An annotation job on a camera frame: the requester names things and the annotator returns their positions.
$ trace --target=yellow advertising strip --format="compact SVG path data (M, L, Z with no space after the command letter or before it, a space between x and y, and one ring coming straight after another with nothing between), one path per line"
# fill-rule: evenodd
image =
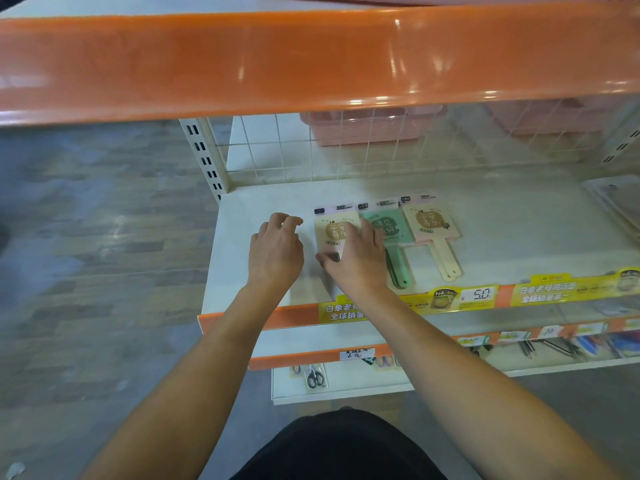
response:
M573 278L571 274L531 277L530 283L516 285L511 306L564 303L590 299L615 298L640 293L640 268L628 267L606 276Z
M428 293L400 296L412 310L420 315L486 310L495 307L498 285L479 288L442 287ZM345 295L336 301L318 304L319 323L343 323L366 320L358 307Z

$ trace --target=price tag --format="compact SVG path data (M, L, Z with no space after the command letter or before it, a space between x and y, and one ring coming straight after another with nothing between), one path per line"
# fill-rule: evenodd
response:
M607 327L606 322L597 322L597 323L584 323L582 325L578 325L578 329L576 330L576 336L580 335L597 335L599 333L604 332Z
M341 350L340 360L355 360L359 358L375 357L376 349L372 347L370 349L356 349L356 350Z
M482 288L462 290L460 293L460 301L489 301L495 295L495 286L484 286Z
M526 340L531 335L528 331L503 331L500 332L498 342L520 342Z
M540 334L538 336L539 339L553 339L555 337L560 337L560 334L564 330L564 326L562 325L548 325L546 327L542 327L540 330Z
M631 318L625 322L625 331L640 330L640 318Z
M458 343L463 347L477 347L489 342L489 335L478 335L476 337L460 337Z

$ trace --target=gray tile floor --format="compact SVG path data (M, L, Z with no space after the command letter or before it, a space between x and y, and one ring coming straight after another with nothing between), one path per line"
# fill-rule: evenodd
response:
M23 461L20 479L74 478L196 342L215 222L175 121L0 132L0 473ZM640 477L640 366L519 382ZM477 478L415 393L290 406L269 394L268 372L247 373L203 478L228 478L292 419L347 404L395 424L450 478Z

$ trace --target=forearm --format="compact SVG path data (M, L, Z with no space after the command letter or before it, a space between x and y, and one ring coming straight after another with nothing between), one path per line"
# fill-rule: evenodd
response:
M354 300L398 355L446 432L485 477L615 478L551 408L390 290Z
M278 298L243 288L215 327L126 419L84 478L197 478Z

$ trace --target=orange shelf edge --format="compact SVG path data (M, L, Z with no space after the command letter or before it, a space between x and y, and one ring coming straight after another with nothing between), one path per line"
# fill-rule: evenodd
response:
M623 317L623 318L611 318L608 320L596 320L596 321L588 321L571 324L559 324L562 325L563 330L559 334L559 337L571 338L574 337L576 331L580 325L588 324L588 323L599 323L606 322L607 330L606 333L619 332L624 331L625 323L629 319L636 319L637 315ZM523 331L531 332L530 338L528 340L535 340L538 338L540 332L542 331L542 327L536 328L524 328ZM486 333L471 333L468 335L460 335L452 337L453 340L458 340L464 337L476 337L476 336L489 336L488 344L495 345L498 343L500 339L500 331L491 331ZM384 356L384 355L393 355L394 352L391 350L388 344L377 344L370 346L362 346L357 347L361 349L366 349L374 347L376 349L376 356ZM316 351L316 352L305 352L300 354L290 354L290 355L274 355L268 357L255 357L249 361L249 370L250 371L261 371L265 369L275 369L278 367L292 367L293 365L304 365L308 363L321 363L321 362L339 362L340 361L340 352L346 349L334 349L334 350L325 350L325 351Z
M495 298L496 308L507 308L511 306L511 295L514 286L515 285L502 285L498 288L498 293ZM223 312L220 312L198 315L198 322L200 323L202 332L208 332L223 314ZM274 330L277 328L311 325L320 325L318 322L318 305L316 303L279 306L273 311L262 329Z
M638 4L0 20L0 126L640 92Z

